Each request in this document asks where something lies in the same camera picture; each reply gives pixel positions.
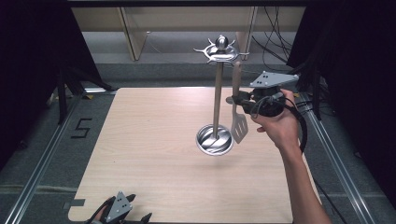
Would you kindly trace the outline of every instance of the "human hand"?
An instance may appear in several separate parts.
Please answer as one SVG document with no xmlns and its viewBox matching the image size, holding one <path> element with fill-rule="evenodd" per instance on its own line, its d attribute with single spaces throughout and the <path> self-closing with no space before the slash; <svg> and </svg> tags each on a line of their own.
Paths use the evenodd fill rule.
<svg viewBox="0 0 396 224">
<path fill-rule="evenodd" d="M 294 103 L 294 96 L 291 91 L 281 91 L 286 98 Z M 289 101 L 286 101 L 286 104 L 294 106 Z M 257 132 L 266 132 L 281 153 L 299 148 L 298 120 L 288 109 L 284 109 L 281 114 L 273 118 L 257 115 L 257 117 L 252 117 L 252 120 L 261 125 Z"/>
</svg>

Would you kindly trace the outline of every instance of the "human arm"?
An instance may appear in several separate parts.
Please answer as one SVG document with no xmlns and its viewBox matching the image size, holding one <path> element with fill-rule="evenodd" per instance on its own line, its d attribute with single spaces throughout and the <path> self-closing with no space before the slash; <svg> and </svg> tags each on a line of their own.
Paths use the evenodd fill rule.
<svg viewBox="0 0 396 224">
<path fill-rule="evenodd" d="M 291 91 L 282 92 L 286 98 L 294 102 Z M 257 131 L 266 132 L 279 149 L 285 166 L 294 223 L 331 223 L 312 189 L 299 147 L 297 119 L 288 109 L 284 109 L 274 118 L 258 115 L 252 120 L 261 125 Z"/>
</svg>

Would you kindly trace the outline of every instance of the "metal spatula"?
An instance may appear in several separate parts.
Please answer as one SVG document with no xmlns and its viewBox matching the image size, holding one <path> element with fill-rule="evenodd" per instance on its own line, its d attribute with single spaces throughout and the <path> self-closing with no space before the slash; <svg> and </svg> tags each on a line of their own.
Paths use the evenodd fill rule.
<svg viewBox="0 0 396 224">
<path fill-rule="evenodd" d="M 233 96 L 239 94 L 239 87 L 241 85 L 241 63 L 236 62 L 233 67 Z M 231 125 L 231 135 L 237 144 L 242 142 L 242 139 L 248 133 L 248 122 L 245 114 L 238 114 L 236 112 L 236 104 L 233 103 L 233 124 Z"/>
</svg>

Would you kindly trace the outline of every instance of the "wooden board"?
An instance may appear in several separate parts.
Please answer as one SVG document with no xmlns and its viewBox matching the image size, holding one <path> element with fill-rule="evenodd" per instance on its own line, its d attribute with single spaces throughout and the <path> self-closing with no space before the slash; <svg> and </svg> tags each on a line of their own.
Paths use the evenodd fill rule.
<svg viewBox="0 0 396 224">
<path fill-rule="evenodd" d="M 223 88 L 219 123 L 227 128 L 231 94 Z M 85 204 L 69 218 L 88 219 L 122 190 L 136 194 L 127 220 L 151 212 L 152 222 L 291 223 L 279 152 L 249 116 L 249 133 L 229 153 L 212 157 L 196 146 L 213 102 L 214 88 L 118 90 L 75 197 Z"/>
</svg>

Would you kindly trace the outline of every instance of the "gray floor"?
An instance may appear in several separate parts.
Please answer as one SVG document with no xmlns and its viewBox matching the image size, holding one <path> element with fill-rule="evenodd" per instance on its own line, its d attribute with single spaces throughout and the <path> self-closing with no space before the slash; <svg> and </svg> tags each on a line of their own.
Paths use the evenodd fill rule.
<svg viewBox="0 0 396 224">
<path fill-rule="evenodd" d="M 84 33 L 97 63 L 103 80 L 114 87 L 165 87 L 165 86 L 213 86 L 215 67 L 206 64 L 202 53 L 192 49 L 203 49 L 207 39 L 214 41 L 220 34 L 235 39 L 233 33 L 149 33 L 141 58 L 132 62 L 122 33 Z M 295 33 L 282 36 L 292 43 Z M 255 34 L 263 44 L 263 33 Z M 283 51 L 271 45 L 270 49 L 285 57 Z M 250 55 L 243 61 L 243 85 L 254 79 L 263 70 L 271 68 L 288 70 L 280 60 L 268 53 L 262 57 L 261 48 L 254 42 Z M 224 86 L 231 85 L 231 68 L 224 69 Z M 56 145 L 50 161 L 35 188 L 21 223 L 72 223 L 67 218 L 68 208 L 77 192 L 79 182 L 91 156 L 93 147 L 111 106 L 114 94 L 95 94 L 91 99 L 79 99 L 70 96 L 68 100 L 71 116 L 64 125 L 64 131 Z M 342 124 L 328 105 L 321 105 L 322 124 L 353 180 L 359 194 L 368 206 L 375 223 L 396 223 L 396 211 L 375 183 L 364 163 L 354 155 L 355 148 L 343 129 Z M 15 152 L 7 166 L 0 173 L 0 221 L 6 220 L 8 212 L 19 198 L 23 186 L 29 181 L 41 155 L 46 150 L 52 135 L 59 128 L 58 102 L 54 102 L 44 111 L 37 124 L 26 137 L 27 148 Z M 90 128 L 86 138 L 72 138 L 82 135 L 76 130 L 80 119 L 89 118 L 81 124 Z M 353 202 L 334 170 L 326 149 L 318 138 L 308 114 L 308 144 L 305 150 L 313 177 L 330 196 L 335 207 L 341 212 L 347 223 L 361 223 Z M 333 223 L 343 223 L 334 212 L 330 202 L 319 191 L 320 199 Z"/>
</svg>

